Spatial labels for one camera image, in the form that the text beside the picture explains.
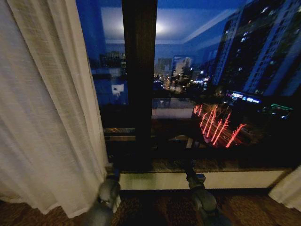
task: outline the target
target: carpet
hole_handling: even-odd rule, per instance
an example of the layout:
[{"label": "carpet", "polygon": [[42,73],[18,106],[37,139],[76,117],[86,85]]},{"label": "carpet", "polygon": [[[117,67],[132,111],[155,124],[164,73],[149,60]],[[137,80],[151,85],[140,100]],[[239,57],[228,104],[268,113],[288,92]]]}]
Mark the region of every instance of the carpet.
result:
[{"label": "carpet", "polygon": [[[211,190],[235,226],[301,226],[301,212],[286,208],[262,190]],[[201,226],[189,191],[121,191],[113,226]],[[76,226],[85,214],[67,218],[57,207],[43,215],[25,203],[0,203],[0,226]]]}]

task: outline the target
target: city light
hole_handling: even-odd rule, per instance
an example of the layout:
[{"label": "city light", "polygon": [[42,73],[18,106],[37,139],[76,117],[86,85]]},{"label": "city light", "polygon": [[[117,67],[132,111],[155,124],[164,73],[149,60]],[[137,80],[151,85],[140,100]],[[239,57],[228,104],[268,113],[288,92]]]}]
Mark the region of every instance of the city light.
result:
[{"label": "city light", "polygon": [[216,108],[217,108],[217,106],[215,106],[215,108],[214,108],[214,110],[213,110],[213,115],[212,115],[212,117],[211,117],[210,126],[209,126],[209,129],[208,129],[207,135],[206,135],[207,138],[209,137],[212,123],[213,123],[213,121],[215,120],[215,117],[216,117]]},{"label": "city light", "polygon": [[235,137],[237,136],[237,134],[240,132],[241,128],[243,128],[246,124],[240,124],[239,127],[232,133],[232,137],[229,140],[229,142],[227,143],[226,147],[229,147],[230,144],[232,143],[232,141],[235,139]]},{"label": "city light", "polygon": [[215,135],[216,135],[216,132],[217,132],[218,128],[221,126],[221,124],[222,124],[222,119],[220,119],[219,122],[218,122],[218,124],[217,124],[216,130],[215,130],[215,132],[213,134],[213,137],[211,138],[211,142],[213,142],[213,140],[215,138]]},{"label": "city light", "polygon": [[197,111],[198,111],[198,106],[196,105],[196,106],[194,107],[194,109],[193,109],[193,112],[196,114]]},{"label": "city light", "polygon": [[204,121],[204,118],[205,118],[205,116],[206,116],[207,114],[208,114],[208,113],[206,113],[206,114],[203,114],[202,121],[201,121],[201,123],[199,124],[199,127],[200,127],[200,128],[202,128],[202,123],[203,123],[203,121]]},{"label": "city light", "polygon": [[204,129],[203,129],[203,134],[205,133],[205,130],[206,130],[206,128],[207,128],[207,125],[208,125],[208,122],[209,122],[209,120],[210,120],[211,115],[212,115],[212,111],[210,112],[210,115],[209,115],[209,118],[208,118],[208,120],[207,120],[207,123],[206,123],[206,125],[205,125],[205,127],[204,127]]},{"label": "city light", "polygon": [[218,133],[218,135],[217,135],[217,137],[216,137],[216,139],[215,139],[215,141],[213,143],[213,145],[216,144],[216,142],[217,142],[218,138],[220,137],[221,133],[228,127],[230,115],[231,115],[231,113],[228,114],[228,116],[227,116],[227,118],[226,118],[226,120],[225,120],[225,122],[224,122],[224,124],[223,124],[223,126],[222,126],[222,128],[220,130],[220,132]]},{"label": "city light", "polygon": [[201,115],[202,108],[203,108],[203,104],[201,104],[201,107],[199,108],[198,117]]}]

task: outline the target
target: high-rise building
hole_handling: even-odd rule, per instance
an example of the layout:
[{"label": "high-rise building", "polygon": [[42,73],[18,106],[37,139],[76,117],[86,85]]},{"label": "high-rise building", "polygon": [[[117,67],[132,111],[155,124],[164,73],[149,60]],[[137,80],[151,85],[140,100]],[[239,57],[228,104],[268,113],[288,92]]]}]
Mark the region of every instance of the high-rise building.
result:
[{"label": "high-rise building", "polygon": [[228,21],[224,27],[222,39],[218,47],[216,60],[215,60],[216,63],[214,68],[214,76],[212,78],[214,85],[218,85],[221,80],[222,72],[225,67],[226,60],[230,52],[230,48],[234,41],[242,12],[243,10],[239,9],[237,12],[229,16]]},{"label": "high-rise building", "polygon": [[171,69],[171,62],[172,62],[171,58],[159,58],[157,67],[159,70],[163,72],[168,72]]},{"label": "high-rise building", "polygon": [[192,59],[190,57],[174,57],[174,76],[182,76],[184,68],[189,68],[191,66]]},{"label": "high-rise building", "polygon": [[299,0],[255,0],[231,15],[212,83],[235,91],[273,95],[300,53],[299,11]]},{"label": "high-rise building", "polygon": [[119,51],[112,51],[99,55],[101,67],[126,67],[126,54]]}]

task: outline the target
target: lit window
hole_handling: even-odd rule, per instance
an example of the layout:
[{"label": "lit window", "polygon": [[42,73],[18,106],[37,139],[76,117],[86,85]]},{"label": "lit window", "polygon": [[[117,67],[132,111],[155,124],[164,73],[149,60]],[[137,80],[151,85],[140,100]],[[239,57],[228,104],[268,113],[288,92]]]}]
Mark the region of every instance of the lit window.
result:
[{"label": "lit window", "polygon": [[264,13],[265,11],[267,11],[268,8],[269,8],[269,7],[264,8],[263,11],[262,11],[261,13]]}]

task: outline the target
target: window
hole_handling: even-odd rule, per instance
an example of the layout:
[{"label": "window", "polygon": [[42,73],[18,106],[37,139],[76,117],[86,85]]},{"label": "window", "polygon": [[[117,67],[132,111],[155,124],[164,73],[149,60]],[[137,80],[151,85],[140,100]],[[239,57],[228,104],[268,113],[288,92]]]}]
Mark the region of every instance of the window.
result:
[{"label": "window", "polygon": [[[270,145],[279,136],[275,131],[292,125],[290,117],[282,123],[277,114],[257,111],[271,100],[292,109],[298,102],[285,98],[298,91],[289,83],[298,59],[292,59],[294,66],[283,64],[297,50],[289,34],[301,24],[286,16],[286,30],[278,32],[279,42],[272,40],[284,15],[281,1],[268,7],[264,0],[247,6],[240,0],[158,0],[157,6],[145,1],[150,8],[141,12],[142,3],[131,8],[129,2],[77,0],[109,153],[137,140],[146,141],[143,150],[170,152],[168,157],[189,147],[239,148],[267,140]],[[265,52],[265,64],[258,62]],[[126,141],[119,140],[119,149],[116,137]]]},{"label": "window", "polygon": [[103,127],[130,127],[121,1],[77,6]]}]

